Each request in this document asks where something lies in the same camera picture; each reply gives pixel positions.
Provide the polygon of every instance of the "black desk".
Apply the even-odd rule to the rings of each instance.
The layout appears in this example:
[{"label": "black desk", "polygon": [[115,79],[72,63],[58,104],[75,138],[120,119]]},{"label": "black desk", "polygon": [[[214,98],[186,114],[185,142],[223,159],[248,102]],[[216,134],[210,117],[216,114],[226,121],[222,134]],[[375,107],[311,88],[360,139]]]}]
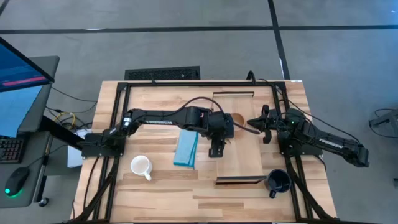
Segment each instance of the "black desk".
[{"label": "black desk", "polygon": [[[60,58],[58,56],[32,57],[30,58],[39,67],[54,77]],[[32,202],[38,202],[42,193],[47,176],[44,174],[44,159],[40,159],[29,167],[30,174],[17,197],[10,198],[4,193],[4,186],[8,177],[18,168],[29,165],[35,159],[43,156],[45,152],[56,149],[52,148],[53,136],[61,139],[69,145],[76,145],[81,141],[79,137],[57,125],[51,119],[43,116],[45,105],[51,90],[51,84],[44,85],[37,98],[30,107],[26,117],[19,126],[18,133],[29,133],[25,154],[20,164],[0,164],[0,208],[26,207]]]},{"label": "black desk", "polygon": [[8,197],[4,193],[4,186],[10,174],[13,173],[18,167],[28,166],[32,161],[44,155],[49,140],[49,132],[33,133],[30,135],[29,141],[27,142],[25,155],[20,164],[0,164],[0,208],[26,207],[32,203],[37,180],[39,179],[39,174],[42,167],[42,159],[39,159],[29,167],[30,174],[22,188],[20,195],[14,198]]}]

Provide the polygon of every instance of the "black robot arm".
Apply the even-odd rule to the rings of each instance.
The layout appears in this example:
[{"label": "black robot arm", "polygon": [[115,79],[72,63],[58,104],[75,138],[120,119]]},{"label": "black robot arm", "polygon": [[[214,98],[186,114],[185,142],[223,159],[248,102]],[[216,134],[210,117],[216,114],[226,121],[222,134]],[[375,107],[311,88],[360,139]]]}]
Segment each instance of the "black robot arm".
[{"label": "black robot arm", "polygon": [[295,152],[303,147],[307,150],[314,147],[337,154],[356,167],[369,167],[369,152],[361,143],[319,130],[294,108],[284,114],[285,118],[276,116],[274,110],[264,105],[262,115],[249,120],[248,124],[266,133],[263,139],[266,144],[271,140],[270,130],[276,130],[281,148],[291,156],[296,156]]},{"label": "black robot arm", "polygon": [[225,139],[234,137],[233,119],[230,114],[222,111],[212,112],[197,106],[183,107],[176,111],[131,109],[123,116],[121,123],[100,134],[102,138],[97,146],[118,147],[121,138],[134,134],[142,124],[176,125],[184,130],[196,131],[211,139],[209,157],[223,157]]}]

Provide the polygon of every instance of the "blue cloth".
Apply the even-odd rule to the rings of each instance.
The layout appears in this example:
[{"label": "blue cloth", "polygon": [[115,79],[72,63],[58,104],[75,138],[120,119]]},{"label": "blue cloth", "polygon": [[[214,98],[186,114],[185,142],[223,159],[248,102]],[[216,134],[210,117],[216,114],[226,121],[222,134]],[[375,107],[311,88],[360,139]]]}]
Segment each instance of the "blue cloth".
[{"label": "blue cloth", "polygon": [[35,86],[0,93],[0,135],[17,136],[19,126],[41,89]]},{"label": "blue cloth", "polygon": [[197,144],[198,133],[196,131],[181,130],[173,164],[195,168]]}]

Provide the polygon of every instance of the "gray floor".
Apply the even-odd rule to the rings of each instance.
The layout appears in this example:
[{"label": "gray floor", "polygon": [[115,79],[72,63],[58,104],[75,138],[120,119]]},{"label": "gray floor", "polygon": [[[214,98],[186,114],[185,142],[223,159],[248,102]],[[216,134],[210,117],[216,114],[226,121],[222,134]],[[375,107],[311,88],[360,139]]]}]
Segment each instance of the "gray floor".
[{"label": "gray floor", "polygon": [[[276,0],[281,26],[397,24],[398,3],[370,0]],[[11,0],[0,29],[271,25],[266,0],[90,1]],[[281,32],[291,79],[303,80],[315,116],[357,136],[369,149],[370,168],[355,168],[326,154],[337,214],[344,220],[396,223],[398,140],[376,136],[368,120],[378,108],[398,107],[398,30]],[[199,65],[202,79],[281,79],[273,31],[135,34],[2,35],[28,56],[59,55],[55,87],[95,99],[103,80],[123,79],[125,69]],[[48,106],[89,108],[51,92]],[[80,116],[91,121],[93,111]],[[315,122],[319,128],[340,133]],[[378,131],[389,134],[388,128]],[[49,178],[45,208],[0,210],[4,223],[67,220],[78,173]]]}]

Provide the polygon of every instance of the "computer monitor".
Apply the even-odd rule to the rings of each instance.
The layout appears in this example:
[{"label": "computer monitor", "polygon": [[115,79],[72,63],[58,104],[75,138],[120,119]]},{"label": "computer monitor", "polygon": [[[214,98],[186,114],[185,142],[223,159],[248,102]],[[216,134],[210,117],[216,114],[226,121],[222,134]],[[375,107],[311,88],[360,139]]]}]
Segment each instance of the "computer monitor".
[{"label": "computer monitor", "polygon": [[0,37],[0,92],[53,82],[53,77]]}]

